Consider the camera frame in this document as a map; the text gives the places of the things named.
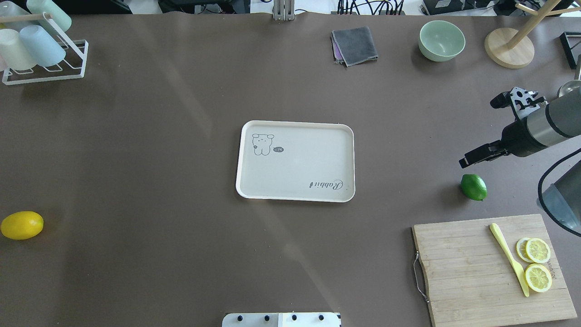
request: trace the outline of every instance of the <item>yellow knife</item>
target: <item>yellow knife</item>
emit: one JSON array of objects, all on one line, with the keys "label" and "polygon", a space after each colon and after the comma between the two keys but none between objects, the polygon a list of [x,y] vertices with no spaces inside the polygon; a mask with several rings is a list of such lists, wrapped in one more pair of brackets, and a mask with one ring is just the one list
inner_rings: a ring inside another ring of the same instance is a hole
[{"label": "yellow knife", "polygon": [[500,227],[496,223],[492,223],[490,225],[490,230],[492,231],[494,238],[500,244],[500,247],[503,249],[504,254],[506,254],[508,260],[510,261],[511,266],[514,269],[514,273],[517,275],[518,282],[521,284],[522,292],[525,294],[526,297],[528,297],[529,296],[529,285],[527,285],[526,280],[525,280],[525,270],[522,269],[522,265],[520,263],[518,263],[516,260],[514,260],[512,253],[508,249],[507,241],[504,239],[504,235],[503,235],[502,231],[500,230]]}]

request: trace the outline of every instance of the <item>brown table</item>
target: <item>brown table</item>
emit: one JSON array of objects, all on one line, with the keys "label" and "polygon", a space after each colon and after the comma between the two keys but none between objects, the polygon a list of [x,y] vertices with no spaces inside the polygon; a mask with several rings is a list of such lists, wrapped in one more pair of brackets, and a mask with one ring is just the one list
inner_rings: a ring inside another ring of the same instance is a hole
[{"label": "brown table", "polygon": [[[0,238],[0,325],[220,326],[228,312],[295,310],[341,312],[345,327],[429,326],[410,227],[539,213],[539,177],[581,143],[462,170],[514,119],[493,97],[520,86],[552,100],[572,78],[558,36],[581,20],[547,18],[532,64],[509,70],[484,37],[523,19],[445,17],[467,37],[445,63],[417,47],[432,19],[74,17],[69,36],[90,44],[84,79],[0,87],[0,214],[45,219],[33,239]],[[379,60],[334,64],[331,30],[365,25]],[[350,126],[355,197],[240,197],[253,119]],[[464,173],[485,179],[485,201],[461,194]],[[543,216],[581,312],[581,239]]]}]

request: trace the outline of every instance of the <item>dish rack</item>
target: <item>dish rack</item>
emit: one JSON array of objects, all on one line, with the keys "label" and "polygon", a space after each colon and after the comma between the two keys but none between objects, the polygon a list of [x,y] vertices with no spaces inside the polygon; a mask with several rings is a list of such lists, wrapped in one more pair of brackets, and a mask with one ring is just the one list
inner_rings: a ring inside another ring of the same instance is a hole
[{"label": "dish rack", "polygon": [[36,15],[2,17],[0,18],[0,23],[32,20],[43,20],[57,32],[54,37],[65,51],[64,60],[51,67],[37,65],[24,71],[6,68],[2,76],[2,82],[6,85],[15,85],[42,81],[82,79],[85,76],[85,68],[87,66],[89,42],[86,40],[71,40],[56,24],[51,14],[44,12]]}]

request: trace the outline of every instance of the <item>cutting board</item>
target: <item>cutting board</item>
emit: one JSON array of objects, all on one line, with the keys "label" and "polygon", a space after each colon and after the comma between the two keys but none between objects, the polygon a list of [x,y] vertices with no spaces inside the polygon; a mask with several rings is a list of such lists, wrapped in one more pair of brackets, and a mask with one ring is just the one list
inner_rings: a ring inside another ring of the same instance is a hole
[{"label": "cutting board", "polygon": [[[544,265],[553,277],[549,291],[523,295],[490,231],[493,222],[525,269],[528,263],[517,256],[517,241],[538,237],[548,243],[552,255]],[[415,225],[413,234],[433,327],[507,326],[577,317],[541,215]]]}]

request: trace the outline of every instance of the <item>green bowl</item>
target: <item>green bowl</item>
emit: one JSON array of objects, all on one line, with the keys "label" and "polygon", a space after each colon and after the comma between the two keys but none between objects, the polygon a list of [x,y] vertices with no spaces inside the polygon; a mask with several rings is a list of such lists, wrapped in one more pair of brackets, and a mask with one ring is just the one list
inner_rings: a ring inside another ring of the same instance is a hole
[{"label": "green bowl", "polygon": [[448,61],[466,45],[462,31],[444,20],[427,22],[419,31],[419,50],[432,61]]}]

